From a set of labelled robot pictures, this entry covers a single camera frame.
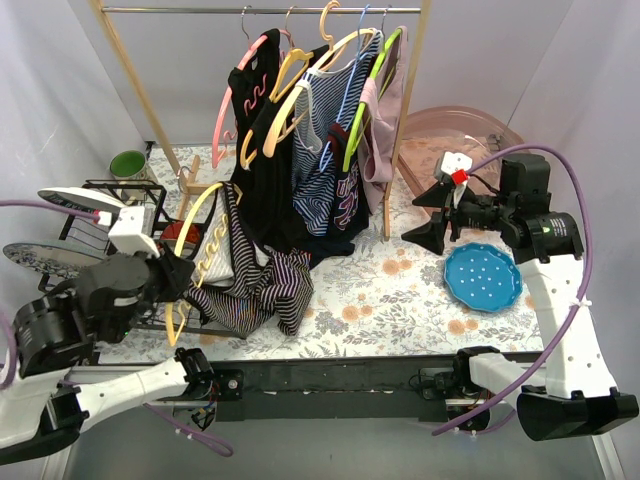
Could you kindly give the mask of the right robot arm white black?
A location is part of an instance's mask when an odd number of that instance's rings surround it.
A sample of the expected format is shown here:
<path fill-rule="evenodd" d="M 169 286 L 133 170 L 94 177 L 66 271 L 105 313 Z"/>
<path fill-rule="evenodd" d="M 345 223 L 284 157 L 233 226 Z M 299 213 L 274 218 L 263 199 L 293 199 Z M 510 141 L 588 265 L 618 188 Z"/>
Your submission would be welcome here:
<path fill-rule="evenodd" d="M 500 181 L 484 195 L 468 186 L 470 157 L 447 152 L 435 183 L 416 199 L 432 209 L 430 220 L 404 234 L 434 254 L 463 229 L 499 234 L 502 248 L 480 243 L 445 255 L 444 282 L 467 307 L 497 313 L 528 292 L 543 350 L 528 368 L 489 346 L 461 349 L 451 381 L 464 397 L 487 394 L 486 406 L 506 403 L 534 441 L 595 436 L 639 414 L 632 394 L 619 390 L 601 353 L 586 290 L 593 270 L 586 216 L 550 208 L 550 165 L 542 147 L 500 152 Z"/>

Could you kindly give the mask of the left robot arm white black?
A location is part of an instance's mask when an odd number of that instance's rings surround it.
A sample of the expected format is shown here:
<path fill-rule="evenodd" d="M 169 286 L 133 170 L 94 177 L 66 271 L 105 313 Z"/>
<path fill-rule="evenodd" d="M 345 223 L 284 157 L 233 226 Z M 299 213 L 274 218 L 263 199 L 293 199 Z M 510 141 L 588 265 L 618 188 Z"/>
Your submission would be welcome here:
<path fill-rule="evenodd" d="M 1 462 L 47 457 L 102 421 L 148 402 L 205 398 L 214 373 L 204 353 L 179 348 L 167 360 L 114 380 L 66 385 L 98 342 L 118 343 L 161 302 L 186 291 L 192 261 L 162 248 L 114 254 L 83 268 L 19 309 L 1 373 Z"/>

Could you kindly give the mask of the black white striped tank top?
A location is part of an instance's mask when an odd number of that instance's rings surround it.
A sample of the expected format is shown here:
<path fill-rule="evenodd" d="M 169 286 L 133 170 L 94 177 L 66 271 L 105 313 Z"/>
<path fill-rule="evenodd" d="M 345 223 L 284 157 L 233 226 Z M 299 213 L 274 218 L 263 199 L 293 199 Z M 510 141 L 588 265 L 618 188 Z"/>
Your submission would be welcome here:
<path fill-rule="evenodd" d="M 230 182 L 215 191 L 210 225 L 225 233 L 210 259 L 209 278 L 196 271 L 184 298 L 200 312 L 203 325 L 217 322 L 245 338 L 277 317 L 279 330 L 295 336 L 314 291 L 311 256 L 259 246 L 241 219 L 238 200 Z"/>

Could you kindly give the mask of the yellow wavy plastic hanger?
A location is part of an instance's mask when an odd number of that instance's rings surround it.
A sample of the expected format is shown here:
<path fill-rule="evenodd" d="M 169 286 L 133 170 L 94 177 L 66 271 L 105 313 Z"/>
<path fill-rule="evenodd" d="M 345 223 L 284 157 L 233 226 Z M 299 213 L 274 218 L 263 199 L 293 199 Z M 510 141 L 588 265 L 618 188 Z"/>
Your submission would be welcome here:
<path fill-rule="evenodd" d="M 216 190 L 223 188 L 224 184 L 225 181 L 219 181 L 206 185 L 201 191 L 199 197 L 193 202 L 191 209 L 183 221 L 182 228 L 177 238 L 175 249 L 176 256 L 181 256 L 182 254 L 183 247 L 186 244 L 187 236 L 191 230 L 191 226 L 194 224 L 196 215 L 202 209 L 207 199 L 211 197 Z M 198 253 L 199 249 L 204 244 L 206 259 L 196 263 L 195 271 L 197 272 L 198 277 L 196 281 L 191 281 L 196 288 L 200 288 L 203 285 L 204 275 L 211 268 L 214 256 L 220 249 L 221 238 L 226 234 L 227 224 L 225 222 L 220 227 L 214 228 L 214 240 L 208 243 L 204 243 L 204 240 L 205 234 L 209 231 L 209 226 L 205 224 L 203 227 L 199 228 L 201 237 L 200 243 L 196 247 L 195 252 Z M 170 347 L 174 347 L 177 344 L 180 335 L 186 326 L 189 309 L 190 307 L 186 300 L 181 301 L 180 303 L 177 301 L 166 303 L 164 309 L 164 320 L 167 341 Z"/>

